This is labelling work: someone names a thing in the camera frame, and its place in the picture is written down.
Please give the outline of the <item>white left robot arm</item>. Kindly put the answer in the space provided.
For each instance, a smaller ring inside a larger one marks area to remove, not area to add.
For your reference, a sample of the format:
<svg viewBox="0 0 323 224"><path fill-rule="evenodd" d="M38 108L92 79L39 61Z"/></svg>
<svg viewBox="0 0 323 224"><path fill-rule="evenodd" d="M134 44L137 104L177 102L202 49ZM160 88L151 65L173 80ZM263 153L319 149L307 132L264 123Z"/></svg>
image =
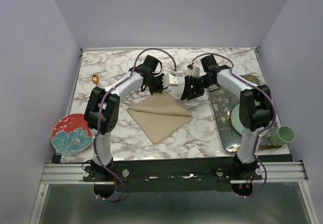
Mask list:
<svg viewBox="0 0 323 224"><path fill-rule="evenodd" d="M120 102L137 89L148 87L151 93L162 92L164 74L156 72L160 60L147 55L140 65L134 65L116 83L106 88L95 87L90 94L84 119L90 129L96 130L93 139L91 171L101 181L116 176L109 166L113 160L111 153L111 131L118 122Z"/></svg>

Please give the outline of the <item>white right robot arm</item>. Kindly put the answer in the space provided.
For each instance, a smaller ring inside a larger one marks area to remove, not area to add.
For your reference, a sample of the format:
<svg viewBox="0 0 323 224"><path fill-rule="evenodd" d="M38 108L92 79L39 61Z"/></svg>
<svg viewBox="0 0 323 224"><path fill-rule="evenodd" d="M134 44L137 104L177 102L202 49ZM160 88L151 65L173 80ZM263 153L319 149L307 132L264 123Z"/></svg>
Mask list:
<svg viewBox="0 0 323 224"><path fill-rule="evenodd" d="M246 81L233 72L233 64L220 66L215 57L215 53L200 55L205 75L185 76L181 100L200 97L212 85L225 87L239 98L239 119L243 133L240 148L234 157L232 173L235 178L242 180L255 172L262 133L273 126L277 112L268 86Z"/></svg>

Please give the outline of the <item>beige linen napkin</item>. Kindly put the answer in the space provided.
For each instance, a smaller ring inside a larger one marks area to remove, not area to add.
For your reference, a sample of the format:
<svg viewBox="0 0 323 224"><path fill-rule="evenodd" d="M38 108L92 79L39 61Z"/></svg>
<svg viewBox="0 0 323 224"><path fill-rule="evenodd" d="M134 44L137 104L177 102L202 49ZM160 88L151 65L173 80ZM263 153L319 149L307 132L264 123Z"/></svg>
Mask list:
<svg viewBox="0 0 323 224"><path fill-rule="evenodd" d="M128 113L157 145L189 123L193 116L170 93L156 93L128 108Z"/></svg>

